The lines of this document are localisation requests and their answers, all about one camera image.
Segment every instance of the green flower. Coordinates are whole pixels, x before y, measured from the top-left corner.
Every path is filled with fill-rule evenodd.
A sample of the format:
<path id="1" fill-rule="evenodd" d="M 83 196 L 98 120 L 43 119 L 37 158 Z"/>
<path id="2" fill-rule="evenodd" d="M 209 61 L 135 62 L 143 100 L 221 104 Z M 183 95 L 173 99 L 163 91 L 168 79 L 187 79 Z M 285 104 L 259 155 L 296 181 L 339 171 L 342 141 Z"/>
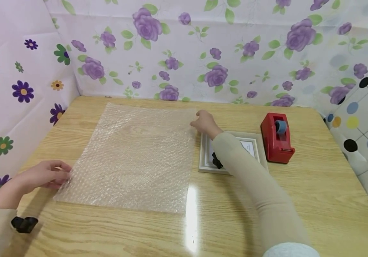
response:
<path id="1" fill-rule="evenodd" d="M 9 136 L 5 138 L 0 137 L 0 156 L 2 154 L 8 154 L 8 150 L 12 149 L 12 144 L 14 140 L 10 140 Z"/>
<path id="2" fill-rule="evenodd" d="M 19 63 L 19 62 L 15 62 L 15 68 L 16 68 L 19 72 L 21 72 L 21 73 L 23 73 L 23 72 L 24 72 L 24 69 L 22 68 L 21 63 Z"/>
<path id="3" fill-rule="evenodd" d="M 58 50 L 54 51 L 54 55 L 58 56 L 58 62 L 64 62 L 65 65 L 70 65 L 70 57 L 68 56 L 65 47 L 62 44 L 57 45 Z"/>

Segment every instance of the yellow dot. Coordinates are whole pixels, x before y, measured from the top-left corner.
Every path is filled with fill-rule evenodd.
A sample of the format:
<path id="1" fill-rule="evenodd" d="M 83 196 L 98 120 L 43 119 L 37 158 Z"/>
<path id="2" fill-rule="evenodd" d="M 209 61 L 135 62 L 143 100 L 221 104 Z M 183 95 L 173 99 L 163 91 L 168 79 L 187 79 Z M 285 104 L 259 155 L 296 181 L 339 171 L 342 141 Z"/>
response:
<path id="1" fill-rule="evenodd" d="M 347 127 L 351 130 L 356 129 L 358 127 L 359 121 L 355 116 L 351 116 L 347 120 Z"/>
<path id="2" fill-rule="evenodd" d="M 337 116 L 332 121 L 332 126 L 333 127 L 339 127 L 340 125 L 341 125 L 341 118 Z"/>

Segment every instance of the hand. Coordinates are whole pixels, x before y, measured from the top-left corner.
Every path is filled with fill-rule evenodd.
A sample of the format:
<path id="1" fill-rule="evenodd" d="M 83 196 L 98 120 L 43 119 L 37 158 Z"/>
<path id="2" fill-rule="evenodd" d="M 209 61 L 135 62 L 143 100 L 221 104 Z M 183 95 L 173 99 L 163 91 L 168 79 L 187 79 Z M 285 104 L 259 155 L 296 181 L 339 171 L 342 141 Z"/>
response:
<path id="1" fill-rule="evenodd" d="M 217 126 L 214 117 L 206 110 L 197 112 L 198 119 L 192 121 L 190 125 L 195 127 L 199 132 L 207 134 L 213 140 L 218 134 L 222 133 L 222 129 Z"/>

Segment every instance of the purple rose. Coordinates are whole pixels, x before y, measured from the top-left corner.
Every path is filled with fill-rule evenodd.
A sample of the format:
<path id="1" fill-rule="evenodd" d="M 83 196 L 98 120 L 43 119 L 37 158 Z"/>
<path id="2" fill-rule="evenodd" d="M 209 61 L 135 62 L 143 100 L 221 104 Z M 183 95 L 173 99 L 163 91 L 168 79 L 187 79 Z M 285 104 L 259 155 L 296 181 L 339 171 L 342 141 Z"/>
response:
<path id="1" fill-rule="evenodd" d="M 351 22 L 347 22 L 345 24 L 343 24 L 341 27 L 338 28 L 338 35 L 345 35 L 346 33 L 348 33 L 350 30 L 352 29 L 352 24 Z"/>
<path id="2" fill-rule="evenodd" d="M 275 0 L 275 3 L 280 7 L 284 8 L 285 6 L 291 5 L 291 0 Z"/>
<path id="3" fill-rule="evenodd" d="M 354 75 L 358 78 L 358 79 L 362 79 L 364 78 L 364 75 L 368 72 L 366 66 L 362 63 L 356 64 L 354 66 Z"/>
<path id="4" fill-rule="evenodd" d="M 256 97 L 257 96 L 257 92 L 255 92 L 255 91 L 250 91 L 250 92 L 248 92 L 247 93 L 247 98 L 254 98 L 254 97 Z"/>
<path id="5" fill-rule="evenodd" d="M 104 76 L 104 67 L 101 65 L 101 62 L 91 57 L 85 58 L 85 64 L 81 68 L 84 74 L 90 76 L 92 79 L 100 79 Z"/>
<path id="6" fill-rule="evenodd" d="M 135 89 L 139 89 L 141 87 L 141 83 L 138 81 L 133 81 L 132 82 L 132 87 Z"/>
<path id="7" fill-rule="evenodd" d="M 166 100 L 166 101 L 176 101 L 178 100 L 178 88 L 166 85 L 165 89 L 160 92 L 160 99 Z"/>
<path id="8" fill-rule="evenodd" d="M 178 60 L 175 59 L 174 57 L 166 59 L 165 65 L 167 66 L 168 70 L 178 70 Z"/>
<path id="9" fill-rule="evenodd" d="M 228 70 L 226 68 L 217 64 L 211 71 L 205 74 L 204 82 L 207 82 L 209 87 L 221 86 L 228 76 L 227 72 Z"/>
<path id="10" fill-rule="evenodd" d="M 271 106 L 291 106 L 294 103 L 295 97 L 283 95 L 281 98 L 272 101 Z"/>
<path id="11" fill-rule="evenodd" d="M 152 41 L 158 40 L 158 35 L 162 34 L 162 26 L 159 20 L 152 18 L 148 9 L 140 8 L 132 15 L 132 18 L 133 24 L 142 38 Z"/>
<path id="12" fill-rule="evenodd" d="M 328 2 L 329 0 L 314 0 L 314 4 L 311 5 L 310 10 L 315 11 L 315 10 L 321 9 L 321 7 Z"/>
<path id="13" fill-rule="evenodd" d="M 80 52 L 86 52 L 87 51 L 87 49 L 84 47 L 84 44 L 83 43 L 81 43 L 80 41 L 78 41 L 78 40 L 73 40 L 73 41 L 71 41 L 71 44 L 75 47 L 75 48 L 77 48 L 78 49 L 78 51 L 80 51 Z"/>
<path id="14" fill-rule="evenodd" d="M 221 51 L 218 48 L 212 48 L 210 50 L 210 54 L 212 56 L 212 58 L 216 59 L 216 60 L 220 60 L 221 59 Z"/>
<path id="15" fill-rule="evenodd" d="M 159 76 L 166 81 L 170 80 L 170 75 L 165 71 L 160 71 Z"/>
<path id="16" fill-rule="evenodd" d="M 259 50 L 259 44 L 252 40 L 249 43 L 246 43 L 243 46 L 244 51 L 242 52 L 243 56 L 254 56 L 255 52 Z"/>
<path id="17" fill-rule="evenodd" d="M 294 84 L 291 81 L 286 81 L 282 83 L 282 87 L 287 91 L 290 91 L 292 89 L 292 86 L 294 86 Z"/>
<path id="18" fill-rule="evenodd" d="M 302 81 L 309 78 L 311 75 L 311 69 L 308 67 L 303 68 L 302 70 L 298 70 L 295 74 L 295 79 L 301 79 Z"/>
<path id="19" fill-rule="evenodd" d="M 178 21 L 182 25 L 188 25 L 191 22 L 191 16 L 187 12 L 181 13 L 181 15 L 178 16 Z"/>
<path id="20" fill-rule="evenodd" d="M 114 48 L 115 47 L 115 37 L 113 34 L 105 31 L 101 34 L 100 39 L 102 40 L 105 47 Z"/>
<path id="21" fill-rule="evenodd" d="M 287 48 L 301 52 L 305 46 L 309 46 L 314 41 L 316 31 L 312 28 L 310 19 L 292 25 L 290 32 L 287 34 Z"/>

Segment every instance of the table surface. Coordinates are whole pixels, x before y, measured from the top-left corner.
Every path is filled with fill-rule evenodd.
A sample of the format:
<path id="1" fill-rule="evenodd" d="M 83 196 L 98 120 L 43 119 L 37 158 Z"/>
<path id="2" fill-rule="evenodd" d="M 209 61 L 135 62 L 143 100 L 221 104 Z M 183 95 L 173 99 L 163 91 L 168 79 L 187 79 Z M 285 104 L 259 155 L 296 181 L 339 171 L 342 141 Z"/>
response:
<path id="1" fill-rule="evenodd" d="M 289 164 L 268 163 L 288 192 L 322 257 L 368 256 L 368 196 L 319 114 L 310 108 L 78 97 L 22 170 L 41 160 L 73 165 L 106 103 L 148 108 L 196 108 L 224 130 L 260 133 L 268 112 L 287 114 Z M 16 233 L 5 256 L 257 256 L 263 254 L 256 212 L 232 176 L 198 173 L 200 137 L 192 163 L 186 215 L 54 202 L 37 189 L 19 206 L 40 220 L 30 235 Z"/>

